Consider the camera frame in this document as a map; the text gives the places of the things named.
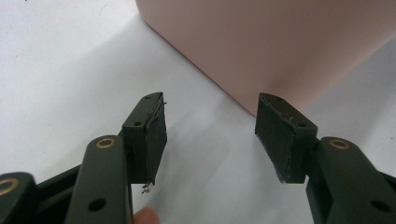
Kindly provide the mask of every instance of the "white background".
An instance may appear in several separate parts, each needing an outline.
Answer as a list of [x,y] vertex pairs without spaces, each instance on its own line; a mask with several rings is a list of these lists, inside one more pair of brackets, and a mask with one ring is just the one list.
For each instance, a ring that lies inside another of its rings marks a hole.
[[[390,175],[395,73],[393,39],[304,111],[318,137],[354,142]],[[168,144],[157,185],[134,186],[135,211],[150,205],[169,224],[312,223],[304,185],[279,183],[255,118],[147,27],[134,1],[0,2],[0,174],[39,183],[80,164],[155,91],[168,103]]]

